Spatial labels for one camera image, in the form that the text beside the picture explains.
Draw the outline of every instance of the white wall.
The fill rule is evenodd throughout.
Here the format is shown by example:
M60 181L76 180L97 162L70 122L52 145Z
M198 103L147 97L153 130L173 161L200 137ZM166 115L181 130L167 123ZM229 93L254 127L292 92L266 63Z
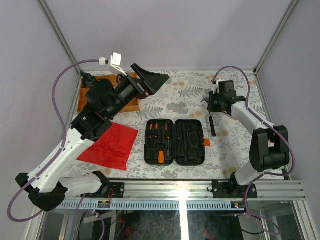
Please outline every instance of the white wall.
M47 2L78 61L116 51L125 69L167 70L253 69L291 0Z
M320 231L320 1L301 1L262 67L260 80L275 123L288 128L311 213Z
M41 163L57 145L61 126L51 101L57 75L70 65L37 1L0 1L0 239L20 240L25 223L11 222L7 206L18 173ZM63 116L77 83L75 71L57 88ZM33 209L27 194L14 204L16 218Z

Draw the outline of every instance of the wooden tray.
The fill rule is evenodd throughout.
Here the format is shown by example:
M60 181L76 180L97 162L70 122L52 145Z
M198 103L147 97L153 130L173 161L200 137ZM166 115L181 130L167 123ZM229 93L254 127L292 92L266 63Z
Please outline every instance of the wooden tray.
M130 76L133 78L138 78L137 74L135 72L130 73ZM103 76L96 76L95 79L108 79L113 86L117 86L118 83L116 81L117 76L116 75L103 75ZM81 90L80 90L80 96L78 101L78 114L84 109L85 105L87 105L88 100L86 98L87 92L90 90L90 88L82 88L81 83ZM134 98L131 102L125 106L120 113L128 113L128 112L137 112L140 111L140 100Z

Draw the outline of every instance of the red cloth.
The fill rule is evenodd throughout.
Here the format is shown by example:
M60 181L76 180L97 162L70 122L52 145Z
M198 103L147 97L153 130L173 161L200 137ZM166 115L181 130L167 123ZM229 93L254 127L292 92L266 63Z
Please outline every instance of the red cloth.
M126 171L137 135L138 130L112 123L99 140L78 157L78 160Z

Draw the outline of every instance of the floral tablecloth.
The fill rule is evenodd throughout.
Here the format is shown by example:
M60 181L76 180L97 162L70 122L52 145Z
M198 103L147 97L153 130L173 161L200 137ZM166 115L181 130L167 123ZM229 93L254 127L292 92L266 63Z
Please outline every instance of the floral tablecloth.
M90 72L105 75L105 72ZM137 129L127 171L102 167L76 161L65 177L83 176L92 171L102 171L110 178L147 179L228 179L230 174L249 161L251 135L237 120L223 114L212 113L217 137L211 137L209 113L203 98L214 89L211 79L214 71L162 71L170 79L154 96L140 101L140 111L120 113L114 122ZM252 71L246 71L250 81L249 103L260 114L264 108ZM238 71L222 71L218 78L233 80L238 96L247 95L247 82ZM198 119L202 123L204 137L211 146L205 148L205 162L200 166L180 166L174 162L169 166L151 166L144 160L145 128L150 119ZM264 178L275 179L275 176Z

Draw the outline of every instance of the open black tool case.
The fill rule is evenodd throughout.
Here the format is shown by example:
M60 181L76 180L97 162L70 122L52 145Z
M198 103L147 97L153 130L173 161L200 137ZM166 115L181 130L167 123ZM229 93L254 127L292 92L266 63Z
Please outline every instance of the open black tool case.
M164 163L159 163L160 151L164 153ZM203 164L205 144L201 122L179 119L174 124L170 119L149 120L145 129L144 160L150 165L164 166L174 160L181 166Z

